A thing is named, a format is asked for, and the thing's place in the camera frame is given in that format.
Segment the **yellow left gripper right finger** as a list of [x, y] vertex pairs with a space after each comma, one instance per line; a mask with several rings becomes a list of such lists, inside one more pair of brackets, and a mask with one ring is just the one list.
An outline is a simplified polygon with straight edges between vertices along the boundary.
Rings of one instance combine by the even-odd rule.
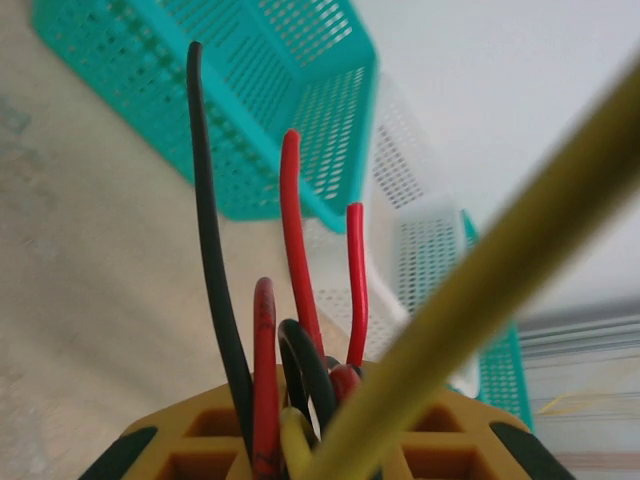
[[444, 388], [402, 433], [330, 435], [360, 376], [347, 365], [319, 375], [322, 479], [569, 479], [571, 473], [516, 416]]

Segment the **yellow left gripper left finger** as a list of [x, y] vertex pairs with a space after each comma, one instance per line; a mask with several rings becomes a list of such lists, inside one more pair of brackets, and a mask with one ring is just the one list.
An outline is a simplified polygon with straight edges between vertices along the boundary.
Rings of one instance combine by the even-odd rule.
[[284, 461], [252, 467], [229, 387], [219, 385], [149, 414], [125, 431], [82, 479], [285, 479]]

